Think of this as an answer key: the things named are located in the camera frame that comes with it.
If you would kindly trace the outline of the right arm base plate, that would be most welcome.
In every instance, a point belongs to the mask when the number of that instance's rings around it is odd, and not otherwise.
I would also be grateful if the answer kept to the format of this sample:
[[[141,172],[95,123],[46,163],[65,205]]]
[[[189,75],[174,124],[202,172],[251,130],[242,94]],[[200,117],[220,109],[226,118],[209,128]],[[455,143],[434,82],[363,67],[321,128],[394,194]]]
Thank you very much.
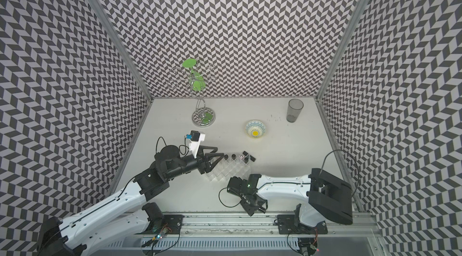
[[[308,234],[308,235],[323,235],[328,233],[327,224],[325,221],[318,223],[315,227],[309,227],[302,224],[300,221],[301,204],[296,206],[292,214],[277,215],[274,223],[277,225],[279,234]]]

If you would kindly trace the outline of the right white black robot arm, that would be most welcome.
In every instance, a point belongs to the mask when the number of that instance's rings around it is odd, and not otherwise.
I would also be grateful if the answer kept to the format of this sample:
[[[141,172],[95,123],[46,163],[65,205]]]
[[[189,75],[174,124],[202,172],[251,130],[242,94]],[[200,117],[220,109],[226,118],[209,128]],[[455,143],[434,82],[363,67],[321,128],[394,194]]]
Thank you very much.
[[[353,188],[346,181],[314,168],[309,175],[293,178],[270,177],[251,174],[248,179],[232,177],[226,192],[240,198],[244,211],[253,216],[257,211],[265,213],[271,199],[294,199],[296,224],[314,228],[326,220],[353,224]]]

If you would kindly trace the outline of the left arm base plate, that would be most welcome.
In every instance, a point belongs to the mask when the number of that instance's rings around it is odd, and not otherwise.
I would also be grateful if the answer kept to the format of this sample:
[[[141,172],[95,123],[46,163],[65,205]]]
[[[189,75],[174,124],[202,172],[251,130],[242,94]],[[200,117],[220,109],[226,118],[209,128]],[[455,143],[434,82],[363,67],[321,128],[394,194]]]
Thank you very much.
[[[165,215],[156,203],[147,203],[142,207],[142,210],[148,216],[148,227],[143,231],[143,234],[160,234],[162,229],[166,229],[168,234],[180,233],[184,215]]]

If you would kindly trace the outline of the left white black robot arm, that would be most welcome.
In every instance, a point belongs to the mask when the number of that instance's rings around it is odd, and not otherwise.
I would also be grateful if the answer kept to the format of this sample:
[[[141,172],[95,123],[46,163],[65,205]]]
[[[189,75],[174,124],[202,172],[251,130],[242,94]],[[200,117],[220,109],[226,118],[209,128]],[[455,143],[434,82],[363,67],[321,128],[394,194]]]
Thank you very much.
[[[123,237],[146,231],[159,212],[151,199],[170,186],[170,180],[197,170],[210,173],[223,158],[216,147],[198,146],[182,157],[174,145],[156,153],[150,167],[99,203],[64,219],[42,223],[37,241],[40,256],[89,256]]]

